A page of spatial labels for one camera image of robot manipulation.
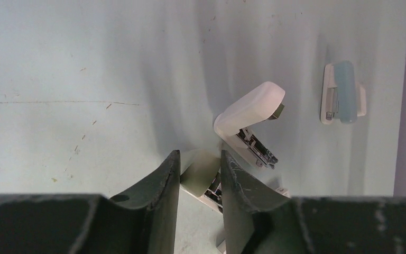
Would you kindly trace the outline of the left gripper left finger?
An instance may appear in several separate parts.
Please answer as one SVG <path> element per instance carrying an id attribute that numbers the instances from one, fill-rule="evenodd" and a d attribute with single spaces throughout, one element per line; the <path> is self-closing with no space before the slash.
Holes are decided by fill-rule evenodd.
<path id="1" fill-rule="evenodd" d="M 173 253 L 180 151 L 119 194 L 0 194 L 0 253 Z"/>

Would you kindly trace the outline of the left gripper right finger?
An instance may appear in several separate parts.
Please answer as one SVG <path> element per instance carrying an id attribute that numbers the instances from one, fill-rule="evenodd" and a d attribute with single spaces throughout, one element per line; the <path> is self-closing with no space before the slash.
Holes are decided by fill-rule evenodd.
<path id="1" fill-rule="evenodd" d="M 287 198 L 221 152 L 227 253 L 406 253 L 406 197 Z"/>

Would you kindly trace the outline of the staple box sleeve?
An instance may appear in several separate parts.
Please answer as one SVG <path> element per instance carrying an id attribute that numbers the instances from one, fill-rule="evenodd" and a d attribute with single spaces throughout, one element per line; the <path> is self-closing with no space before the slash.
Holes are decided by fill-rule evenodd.
<path id="1" fill-rule="evenodd" d="M 223 241 L 217 246 L 217 250 L 218 250 L 221 254 L 226 254 L 226 240 L 223 240 Z"/>

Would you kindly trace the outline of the cream stapler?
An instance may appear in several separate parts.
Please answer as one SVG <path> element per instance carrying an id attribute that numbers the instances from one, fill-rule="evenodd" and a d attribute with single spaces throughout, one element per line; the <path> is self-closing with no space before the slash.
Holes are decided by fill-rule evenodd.
<path id="1" fill-rule="evenodd" d="M 183 153 L 180 185 L 192 197 L 223 213 L 220 156 L 204 149 Z"/>

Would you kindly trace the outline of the white stapler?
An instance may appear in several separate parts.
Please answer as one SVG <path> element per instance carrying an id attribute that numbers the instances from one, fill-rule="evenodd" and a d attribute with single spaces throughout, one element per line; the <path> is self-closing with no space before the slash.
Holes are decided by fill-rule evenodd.
<path id="1" fill-rule="evenodd" d="M 274 169 L 278 158 L 256 137 L 250 126 L 276 120 L 284 109 L 285 90 L 266 81 L 230 105 L 214 121 L 215 133 L 241 158 L 258 169 Z"/>

